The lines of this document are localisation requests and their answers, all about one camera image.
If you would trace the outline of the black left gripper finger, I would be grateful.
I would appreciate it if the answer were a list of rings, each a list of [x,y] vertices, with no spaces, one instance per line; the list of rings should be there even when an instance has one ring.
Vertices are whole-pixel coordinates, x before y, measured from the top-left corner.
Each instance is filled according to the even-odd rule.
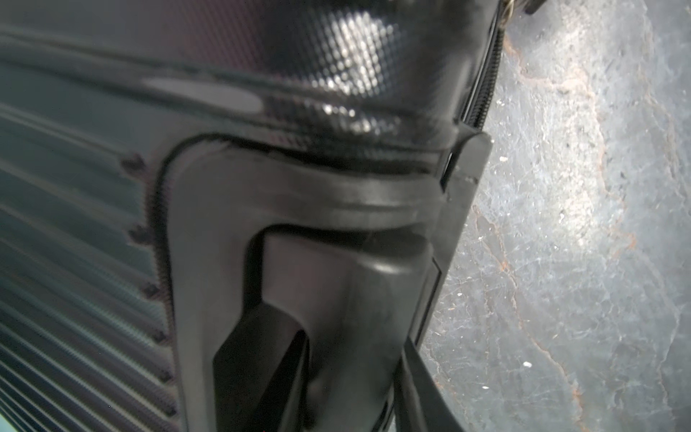
[[[399,432],[464,432],[410,338],[395,373],[394,413]]]

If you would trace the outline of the black ribbed hard-shell suitcase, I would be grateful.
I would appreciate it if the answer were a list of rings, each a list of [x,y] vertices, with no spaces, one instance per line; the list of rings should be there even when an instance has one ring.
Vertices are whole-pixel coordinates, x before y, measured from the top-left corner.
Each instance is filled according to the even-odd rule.
[[[1,416],[383,431],[510,1],[5,1]]]

